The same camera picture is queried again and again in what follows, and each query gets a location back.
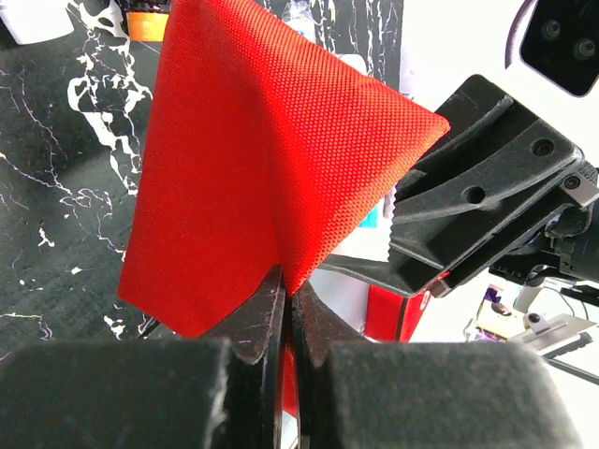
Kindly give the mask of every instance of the white cup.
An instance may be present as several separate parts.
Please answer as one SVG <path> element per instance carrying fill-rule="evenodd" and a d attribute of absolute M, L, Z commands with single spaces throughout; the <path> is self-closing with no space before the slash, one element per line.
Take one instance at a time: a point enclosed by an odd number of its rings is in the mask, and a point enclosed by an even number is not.
<path fill-rule="evenodd" d="M 0 18 L 19 45 L 72 33 L 66 0 L 0 0 Z"/>

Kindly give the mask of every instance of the red cloth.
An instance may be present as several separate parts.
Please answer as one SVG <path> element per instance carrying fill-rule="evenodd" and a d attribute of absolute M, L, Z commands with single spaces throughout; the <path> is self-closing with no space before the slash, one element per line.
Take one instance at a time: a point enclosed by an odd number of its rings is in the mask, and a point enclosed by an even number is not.
<path fill-rule="evenodd" d="M 252 0 L 174 2 L 119 294 L 185 337 L 293 294 L 447 129 Z"/>
<path fill-rule="evenodd" d="M 431 293 L 428 290 L 411 297 L 405 306 L 403 317 L 400 317 L 405 299 L 372 285 L 368 294 L 364 333 L 375 340 L 407 343 L 412 338 L 430 297 Z M 402 319 L 402 330 L 398 339 L 397 329 L 400 319 Z"/>

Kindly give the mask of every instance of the black marble table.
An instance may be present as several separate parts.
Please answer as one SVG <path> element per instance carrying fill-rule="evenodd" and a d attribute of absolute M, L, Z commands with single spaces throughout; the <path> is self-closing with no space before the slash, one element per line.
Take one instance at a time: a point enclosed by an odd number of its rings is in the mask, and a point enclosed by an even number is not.
<path fill-rule="evenodd" d="M 286 0 L 259 0 L 281 16 Z M 114 0 L 70 0 L 71 35 L 29 46 L 0 23 L 0 359 L 38 340 L 132 339 L 116 296 L 160 45 Z M 314 0 L 320 45 L 399 88 L 402 0 Z"/>

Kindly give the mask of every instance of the yellow object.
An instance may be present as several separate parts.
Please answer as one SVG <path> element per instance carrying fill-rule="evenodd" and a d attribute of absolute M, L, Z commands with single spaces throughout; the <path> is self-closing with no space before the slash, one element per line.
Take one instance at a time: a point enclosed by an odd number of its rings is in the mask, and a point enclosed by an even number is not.
<path fill-rule="evenodd" d="M 127 25 L 131 40 L 162 42 L 168 14 L 158 12 L 128 12 Z"/>

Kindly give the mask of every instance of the black marble countertop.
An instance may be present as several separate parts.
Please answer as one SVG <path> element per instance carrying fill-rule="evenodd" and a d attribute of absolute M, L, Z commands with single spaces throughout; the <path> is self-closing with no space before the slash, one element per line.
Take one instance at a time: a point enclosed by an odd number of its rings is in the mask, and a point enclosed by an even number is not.
<path fill-rule="evenodd" d="M 259 3 L 281 16 L 287 0 Z M 0 359 L 153 322 L 116 290 L 160 44 L 129 41 L 114 0 L 67 10 L 74 33 L 34 45 L 0 23 Z M 320 45 L 399 88 L 402 0 L 315 0 L 312 13 Z"/>

